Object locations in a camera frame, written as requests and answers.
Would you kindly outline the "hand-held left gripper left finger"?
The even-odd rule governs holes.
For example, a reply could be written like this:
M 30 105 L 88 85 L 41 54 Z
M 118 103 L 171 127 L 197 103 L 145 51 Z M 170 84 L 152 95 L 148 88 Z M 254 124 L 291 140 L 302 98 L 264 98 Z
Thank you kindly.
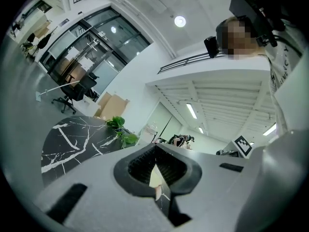
M 169 232 L 174 229 L 153 198 L 128 194 L 116 182 L 113 169 L 122 158 L 141 145 L 90 158 L 48 185 L 35 200 L 49 211 L 75 183 L 87 189 L 65 219 L 71 232 Z

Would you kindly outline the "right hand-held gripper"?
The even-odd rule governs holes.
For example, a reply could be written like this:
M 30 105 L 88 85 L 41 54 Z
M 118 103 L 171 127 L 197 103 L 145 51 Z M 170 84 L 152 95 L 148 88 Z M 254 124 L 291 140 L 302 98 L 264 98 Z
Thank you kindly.
M 248 158 L 252 149 L 252 145 L 241 135 L 237 139 L 229 142 L 224 149 L 218 150 L 216 155 Z

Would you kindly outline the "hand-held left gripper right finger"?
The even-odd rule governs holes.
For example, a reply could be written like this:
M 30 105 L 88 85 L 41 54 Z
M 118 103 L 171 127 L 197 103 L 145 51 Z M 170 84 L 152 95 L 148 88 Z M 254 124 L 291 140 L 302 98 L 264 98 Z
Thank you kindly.
M 156 144 L 155 163 L 163 185 L 157 232 L 231 232 L 257 177 L 257 156 L 250 159 L 210 155 Z

